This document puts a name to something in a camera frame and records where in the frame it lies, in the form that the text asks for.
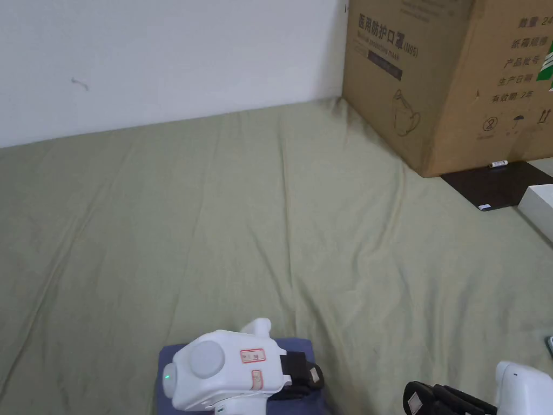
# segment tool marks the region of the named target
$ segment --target label sticker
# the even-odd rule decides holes
[[[317,373],[317,369],[313,368],[310,370],[311,377],[313,378],[314,383],[317,383],[319,381],[319,374]]]
[[[261,370],[252,370],[252,391],[263,389],[263,374]]]
[[[242,363],[264,362],[265,351],[263,349],[241,350],[240,358]]]
[[[411,415],[415,415],[420,408],[422,408],[422,402],[420,401],[419,395],[413,393],[413,396],[407,401],[409,404],[409,409],[411,410]]]

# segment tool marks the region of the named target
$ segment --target mattress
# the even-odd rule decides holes
[[[163,346],[255,317],[313,342],[335,413],[553,374],[551,245],[340,99],[0,149],[0,195],[0,414],[153,413]]]

